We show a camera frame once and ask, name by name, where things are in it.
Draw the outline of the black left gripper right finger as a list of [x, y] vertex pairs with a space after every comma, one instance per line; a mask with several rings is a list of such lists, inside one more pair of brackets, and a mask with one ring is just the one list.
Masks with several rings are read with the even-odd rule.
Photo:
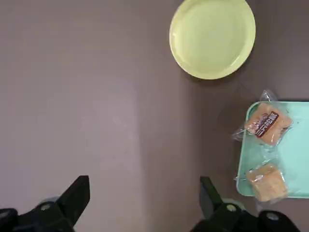
[[253, 216], [234, 202], [224, 202], [209, 177], [199, 179], [199, 205], [204, 219], [193, 232], [298, 232], [283, 213], [264, 210]]

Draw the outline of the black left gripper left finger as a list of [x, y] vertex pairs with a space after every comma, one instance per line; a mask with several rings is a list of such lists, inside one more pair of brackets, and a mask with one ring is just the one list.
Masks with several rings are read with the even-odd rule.
[[89, 176], [79, 176], [59, 197], [44, 200], [27, 213], [0, 210], [2, 232], [73, 232], [90, 201]]

